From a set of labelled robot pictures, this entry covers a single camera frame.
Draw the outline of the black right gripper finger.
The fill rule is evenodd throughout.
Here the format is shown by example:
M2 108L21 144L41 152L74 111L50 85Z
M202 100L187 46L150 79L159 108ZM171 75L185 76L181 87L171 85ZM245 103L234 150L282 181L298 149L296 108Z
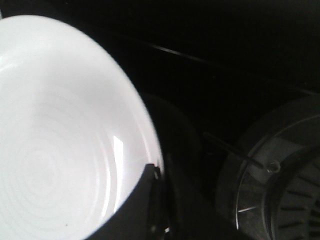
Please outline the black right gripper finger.
M88 239L160 240L162 238L162 201L159 173L159 168L154 164L146 164L127 200Z

